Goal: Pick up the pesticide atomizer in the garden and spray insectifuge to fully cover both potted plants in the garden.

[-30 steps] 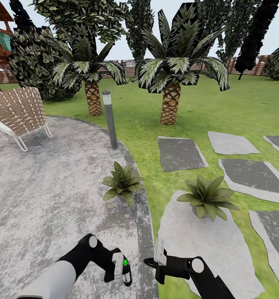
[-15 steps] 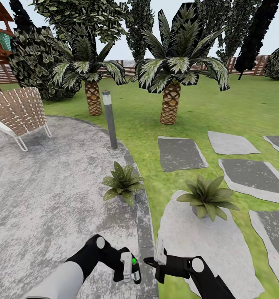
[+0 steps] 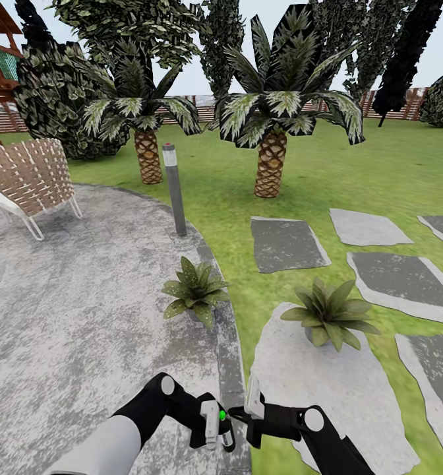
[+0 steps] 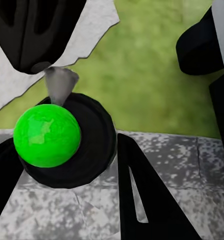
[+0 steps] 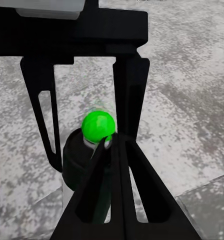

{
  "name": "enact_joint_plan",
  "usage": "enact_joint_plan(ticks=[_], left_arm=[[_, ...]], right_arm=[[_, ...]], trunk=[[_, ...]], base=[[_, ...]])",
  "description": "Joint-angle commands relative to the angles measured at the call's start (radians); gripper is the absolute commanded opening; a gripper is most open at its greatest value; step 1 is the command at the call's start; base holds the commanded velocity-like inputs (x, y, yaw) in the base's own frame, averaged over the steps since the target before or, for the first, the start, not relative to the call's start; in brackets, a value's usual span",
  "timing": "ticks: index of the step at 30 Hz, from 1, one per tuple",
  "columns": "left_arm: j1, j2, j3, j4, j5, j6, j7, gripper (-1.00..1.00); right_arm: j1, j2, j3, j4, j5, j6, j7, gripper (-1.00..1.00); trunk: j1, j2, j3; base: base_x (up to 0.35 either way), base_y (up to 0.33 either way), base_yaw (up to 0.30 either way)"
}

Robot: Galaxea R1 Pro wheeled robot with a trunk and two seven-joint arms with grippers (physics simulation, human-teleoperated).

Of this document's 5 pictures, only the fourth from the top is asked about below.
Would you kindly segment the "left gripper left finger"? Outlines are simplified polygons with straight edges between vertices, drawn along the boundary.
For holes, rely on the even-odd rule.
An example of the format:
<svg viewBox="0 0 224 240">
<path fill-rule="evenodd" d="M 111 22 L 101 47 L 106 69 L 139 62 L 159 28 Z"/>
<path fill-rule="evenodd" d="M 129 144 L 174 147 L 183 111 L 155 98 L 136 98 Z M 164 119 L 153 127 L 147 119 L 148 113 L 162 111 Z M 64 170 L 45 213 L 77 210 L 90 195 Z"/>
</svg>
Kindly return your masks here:
<svg viewBox="0 0 224 240">
<path fill-rule="evenodd" d="M 124 131 L 115 126 L 116 131 Z M 14 145 L 14 138 L 0 144 L 0 216 L 25 168 Z"/>
</svg>

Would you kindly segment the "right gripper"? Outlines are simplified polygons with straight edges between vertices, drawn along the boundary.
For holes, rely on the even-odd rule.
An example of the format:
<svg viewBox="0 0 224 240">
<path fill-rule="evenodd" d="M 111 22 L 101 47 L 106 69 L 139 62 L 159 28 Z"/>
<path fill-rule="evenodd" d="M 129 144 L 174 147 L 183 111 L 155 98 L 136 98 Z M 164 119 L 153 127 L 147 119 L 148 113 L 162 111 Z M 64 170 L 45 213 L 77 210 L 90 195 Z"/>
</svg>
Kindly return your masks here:
<svg viewBox="0 0 224 240">
<path fill-rule="evenodd" d="M 64 53 L 87 0 L 0 0 L 0 47 L 18 72 L 48 70 Z"/>
</svg>

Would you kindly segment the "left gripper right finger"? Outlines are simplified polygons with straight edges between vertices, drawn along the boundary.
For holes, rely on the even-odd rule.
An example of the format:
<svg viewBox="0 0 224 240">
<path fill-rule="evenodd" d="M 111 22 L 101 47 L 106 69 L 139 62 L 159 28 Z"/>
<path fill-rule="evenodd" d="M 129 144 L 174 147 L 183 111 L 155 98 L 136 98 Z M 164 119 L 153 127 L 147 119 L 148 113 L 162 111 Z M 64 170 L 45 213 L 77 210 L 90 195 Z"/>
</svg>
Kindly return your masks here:
<svg viewBox="0 0 224 240">
<path fill-rule="evenodd" d="M 118 133 L 121 240 L 202 240 L 137 142 Z M 148 223 L 137 220 L 129 167 Z"/>
</svg>

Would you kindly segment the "insectifuge atomizer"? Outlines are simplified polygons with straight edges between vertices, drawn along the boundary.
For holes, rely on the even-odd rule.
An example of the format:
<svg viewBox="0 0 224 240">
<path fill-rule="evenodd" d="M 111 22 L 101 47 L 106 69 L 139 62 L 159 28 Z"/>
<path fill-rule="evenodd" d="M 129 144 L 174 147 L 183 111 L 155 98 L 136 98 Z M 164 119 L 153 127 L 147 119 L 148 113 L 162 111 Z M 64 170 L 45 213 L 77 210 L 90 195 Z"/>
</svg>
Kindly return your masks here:
<svg viewBox="0 0 224 240">
<path fill-rule="evenodd" d="M 96 99 L 72 92 L 79 75 L 64 67 L 44 71 L 49 96 L 18 119 L 13 142 L 25 171 L 54 189 L 90 184 L 118 155 L 118 134 Z"/>
</svg>

